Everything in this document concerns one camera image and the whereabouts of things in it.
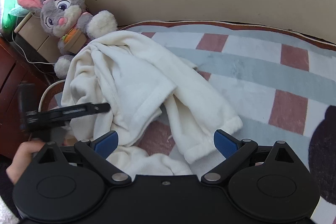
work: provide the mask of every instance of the human hand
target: human hand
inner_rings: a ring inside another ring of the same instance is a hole
[[[7,175],[13,184],[19,180],[23,172],[32,161],[32,154],[43,147],[42,141],[30,141],[21,143],[17,149],[12,164],[6,169]]]

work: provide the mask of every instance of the plush rabbit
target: plush rabbit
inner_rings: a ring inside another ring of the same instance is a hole
[[[114,15],[104,10],[97,15],[86,12],[84,0],[17,0],[18,4],[32,12],[40,14],[43,29],[55,37],[61,38],[58,49],[62,56],[54,66],[58,78],[65,79],[73,55],[64,50],[62,39],[72,28],[80,29],[88,41],[117,30]]]

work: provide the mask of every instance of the rabbit head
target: rabbit head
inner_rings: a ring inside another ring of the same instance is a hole
[[[40,14],[43,29],[55,36],[62,37],[85,12],[85,0],[17,0],[18,4]]]

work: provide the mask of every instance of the blue rubber pad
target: blue rubber pad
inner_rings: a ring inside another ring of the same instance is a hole
[[[224,135],[220,134],[218,131],[215,132],[213,137],[215,147],[217,150],[227,159],[232,156],[238,150],[238,145],[233,141],[226,138]]]
[[[118,134],[115,132],[95,145],[94,151],[106,159],[118,146]]]

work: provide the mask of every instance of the black sleeve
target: black sleeve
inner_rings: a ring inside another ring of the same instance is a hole
[[[8,166],[9,164],[0,163],[0,196],[12,213],[21,219],[12,198],[14,185],[6,173]]]

